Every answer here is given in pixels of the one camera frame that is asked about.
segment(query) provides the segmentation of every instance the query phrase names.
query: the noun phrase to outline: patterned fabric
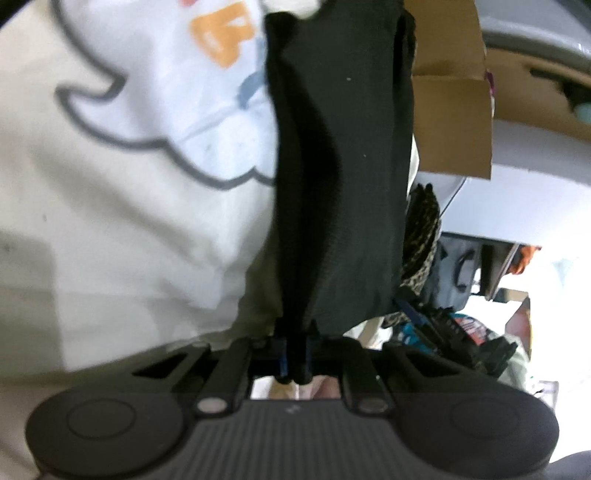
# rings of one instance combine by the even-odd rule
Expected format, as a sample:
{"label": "patterned fabric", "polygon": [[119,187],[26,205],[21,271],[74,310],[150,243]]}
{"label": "patterned fabric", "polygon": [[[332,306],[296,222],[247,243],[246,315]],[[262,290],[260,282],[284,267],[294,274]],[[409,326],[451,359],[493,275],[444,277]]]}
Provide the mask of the patterned fabric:
{"label": "patterned fabric", "polygon": [[[402,248],[401,286],[409,287],[415,295],[421,293],[429,277],[440,234],[439,203],[433,193],[433,186],[419,185],[411,194]],[[401,312],[394,313],[387,317],[384,327],[405,318],[406,315]]]}

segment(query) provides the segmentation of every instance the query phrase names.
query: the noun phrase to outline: black fabric strap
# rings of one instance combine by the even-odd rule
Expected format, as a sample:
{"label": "black fabric strap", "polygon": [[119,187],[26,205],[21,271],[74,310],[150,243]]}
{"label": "black fabric strap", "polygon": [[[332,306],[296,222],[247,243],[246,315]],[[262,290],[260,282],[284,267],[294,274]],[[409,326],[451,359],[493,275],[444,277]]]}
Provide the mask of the black fabric strap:
{"label": "black fabric strap", "polygon": [[0,28],[27,3],[28,0],[0,0]]}
{"label": "black fabric strap", "polygon": [[284,321],[338,335],[391,311],[400,283],[414,19],[397,0],[329,0],[265,25]]}

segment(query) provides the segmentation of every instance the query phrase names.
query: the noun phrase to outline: blue shape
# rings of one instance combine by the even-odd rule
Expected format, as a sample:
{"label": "blue shape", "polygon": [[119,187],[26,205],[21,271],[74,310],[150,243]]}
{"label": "blue shape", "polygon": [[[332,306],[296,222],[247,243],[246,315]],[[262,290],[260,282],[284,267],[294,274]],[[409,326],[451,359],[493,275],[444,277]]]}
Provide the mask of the blue shape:
{"label": "blue shape", "polygon": [[265,51],[265,41],[261,38],[257,38],[257,70],[255,73],[246,77],[238,89],[237,100],[240,110],[248,109],[248,101],[254,96],[259,88],[267,84],[267,77],[265,75]]}

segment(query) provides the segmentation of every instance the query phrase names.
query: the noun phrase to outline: ribbed plastic surface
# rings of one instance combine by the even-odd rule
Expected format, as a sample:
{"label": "ribbed plastic surface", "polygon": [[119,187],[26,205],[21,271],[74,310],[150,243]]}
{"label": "ribbed plastic surface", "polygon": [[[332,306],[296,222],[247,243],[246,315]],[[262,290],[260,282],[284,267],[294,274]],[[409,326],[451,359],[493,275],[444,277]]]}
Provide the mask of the ribbed plastic surface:
{"label": "ribbed plastic surface", "polygon": [[[44,480],[53,480],[44,475]],[[238,413],[202,421],[168,462],[138,480],[457,479],[418,460],[382,419],[340,400],[245,401]]]}

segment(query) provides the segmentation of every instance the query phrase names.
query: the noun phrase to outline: brown cardboard flap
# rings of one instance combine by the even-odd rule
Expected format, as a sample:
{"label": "brown cardboard flap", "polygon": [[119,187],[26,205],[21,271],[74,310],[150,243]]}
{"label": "brown cardboard flap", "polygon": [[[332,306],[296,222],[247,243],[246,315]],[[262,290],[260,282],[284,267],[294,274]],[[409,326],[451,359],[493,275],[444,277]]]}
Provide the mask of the brown cardboard flap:
{"label": "brown cardboard flap", "polygon": [[423,171],[491,177],[492,113],[486,80],[413,77],[414,132]]}
{"label": "brown cardboard flap", "polygon": [[405,0],[405,7],[416,20],[420,169],[489,179],[492,107],[474,0]]}
{"label": "brown cardboard flap", "polygon": [[474,0],[405,0],[416,20],[413,75],[448,75],[480,80],[485,51]]}

